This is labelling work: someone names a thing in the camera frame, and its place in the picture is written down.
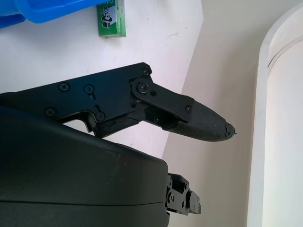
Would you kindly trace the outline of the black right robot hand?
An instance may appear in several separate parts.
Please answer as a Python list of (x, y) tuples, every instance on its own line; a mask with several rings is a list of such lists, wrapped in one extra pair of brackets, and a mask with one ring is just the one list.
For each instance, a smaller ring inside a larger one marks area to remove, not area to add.
[(193, 98), (155, 84), (144, 62), (0, 96), (3, 227), (166, 227), (200, 214), (167, 163), (106, 137), (144, 121), (186, 137), (236, 131)]

